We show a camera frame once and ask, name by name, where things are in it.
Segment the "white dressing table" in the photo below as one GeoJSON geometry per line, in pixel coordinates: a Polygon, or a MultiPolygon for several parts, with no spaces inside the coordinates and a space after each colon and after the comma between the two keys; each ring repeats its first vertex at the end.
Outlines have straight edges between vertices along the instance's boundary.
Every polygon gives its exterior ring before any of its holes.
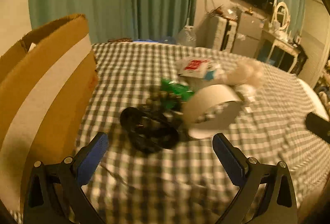
{"type": "Polygon", "coordinates": [[[308,59],[301,45],[290,44],[266,30],[262,31],[255,58],[297,76],[308,59]]]}

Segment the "green checkered table cloth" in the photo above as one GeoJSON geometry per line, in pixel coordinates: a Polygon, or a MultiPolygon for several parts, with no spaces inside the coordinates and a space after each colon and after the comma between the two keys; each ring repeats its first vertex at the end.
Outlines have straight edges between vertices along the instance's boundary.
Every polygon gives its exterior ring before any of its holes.
{"type": "MultiPolygon", "coordinates": [[[[176,64],[185,57],[209,58],[223,71],[241,56],[206,48],[156,43],[92,46],[99,83],[82,118],[77,148],[97,132],[109,148],[83,191],[106,223],[214,223],[236,195],[212,147],[212,135],[189,137],[149,155],[135,149],[120,125],[127,107],[143,104],[161,79],[179,81],[176,64]]],[[[329,179],[329,145],[305,127],[321,108],[314,91],[296,75],[261,64],[262,85],[253,102],[223,130],[246,156],[265,164],[283,161],[299,208],[329,179]]]]}

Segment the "white tape roll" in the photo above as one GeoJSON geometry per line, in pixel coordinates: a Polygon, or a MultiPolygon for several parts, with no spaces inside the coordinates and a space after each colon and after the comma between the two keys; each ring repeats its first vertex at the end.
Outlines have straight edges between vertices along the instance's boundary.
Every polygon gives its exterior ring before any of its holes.
{"type": "Polygon", "coordinates": [[[182,106],[182,121],[193,139],[207,139],[229,127],[243,101],[228,86],[216,84],[198,90],[182,106]]]}

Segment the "brown cardboard box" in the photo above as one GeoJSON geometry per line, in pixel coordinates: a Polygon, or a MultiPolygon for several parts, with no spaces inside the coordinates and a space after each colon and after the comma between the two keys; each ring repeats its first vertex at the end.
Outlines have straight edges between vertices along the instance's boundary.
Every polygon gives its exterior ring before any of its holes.
{"type": "Polygon", "coordinates": [[[35,162],[75,147],[96,87],[88,21],[72,14],[34,29],[1,56],[1,201],[20,211],[35,162]]]}

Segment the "white oval vanity mirror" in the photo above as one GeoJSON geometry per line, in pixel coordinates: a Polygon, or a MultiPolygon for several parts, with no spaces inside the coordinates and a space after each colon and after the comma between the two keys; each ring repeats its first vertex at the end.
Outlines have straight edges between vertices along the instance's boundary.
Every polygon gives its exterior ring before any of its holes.
{"type": "Polygon", "coordinates": [[[275,30],[287,32],[290,25],[291,16],[285,2],[279,2],[272,15],[271,24],[275,30]]]}

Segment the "grey mini fridge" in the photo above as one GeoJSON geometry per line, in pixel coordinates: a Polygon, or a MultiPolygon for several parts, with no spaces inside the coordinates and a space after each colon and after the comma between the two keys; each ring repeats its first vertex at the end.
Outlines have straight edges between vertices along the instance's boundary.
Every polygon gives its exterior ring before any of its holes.
{"type": "Polygon", "coordinates": [[[263,20],[247,13],[241,13],[231,52],[254,58],[261,40],[263,25],[263,20]]]}

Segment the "red white sachet packet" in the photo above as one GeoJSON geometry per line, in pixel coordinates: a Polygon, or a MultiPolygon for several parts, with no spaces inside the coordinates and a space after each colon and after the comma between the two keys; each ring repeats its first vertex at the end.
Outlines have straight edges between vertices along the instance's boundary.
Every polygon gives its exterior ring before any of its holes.
{"type": "Polygon", "coordinates": [[[211,81],[224,72],[221,65],[211,58],[189,56],[175,64],[179,76],[206,81],[211,81]]]}

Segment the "white ribbed suitcase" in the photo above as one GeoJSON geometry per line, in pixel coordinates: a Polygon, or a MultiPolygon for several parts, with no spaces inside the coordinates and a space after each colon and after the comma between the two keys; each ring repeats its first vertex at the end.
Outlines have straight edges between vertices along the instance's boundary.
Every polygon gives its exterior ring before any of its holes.
{"type": "Polygon", "coordinates": [[[202,46],[230,53],[233,48],[237,22],[219,15],[208,14],[204,20],[202,46]]]}

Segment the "green snack packet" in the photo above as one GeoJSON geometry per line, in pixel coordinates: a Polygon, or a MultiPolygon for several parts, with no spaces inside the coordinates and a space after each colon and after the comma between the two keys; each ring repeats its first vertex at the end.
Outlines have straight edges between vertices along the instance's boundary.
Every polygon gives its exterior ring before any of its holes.
{"type": "Polygon", "coordinates": [[[160,102],[166,110],[180,111],[194,94],[189,86],[164,78],[160,80],[160,102]]]}

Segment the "large clear water bottle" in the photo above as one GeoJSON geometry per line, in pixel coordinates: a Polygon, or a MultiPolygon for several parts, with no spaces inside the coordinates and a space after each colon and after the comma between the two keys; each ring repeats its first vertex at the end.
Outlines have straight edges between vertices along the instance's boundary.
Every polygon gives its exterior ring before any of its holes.
{"type": "Polygon", "coordinates": [[[196,33],[193,26],[185,25],[184,28],[176,35],[176,43],[187,47],[195,47],[196,33]]]}

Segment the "dark patterned bag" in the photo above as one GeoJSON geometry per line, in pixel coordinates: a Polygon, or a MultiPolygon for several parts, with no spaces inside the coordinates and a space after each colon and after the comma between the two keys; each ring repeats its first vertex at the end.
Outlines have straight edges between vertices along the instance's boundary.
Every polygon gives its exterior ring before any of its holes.
{"type": "Polygon", "coordinates": [[[109,39],[108,43],[130,43],[133,42],[131,38],[109,39]]]}

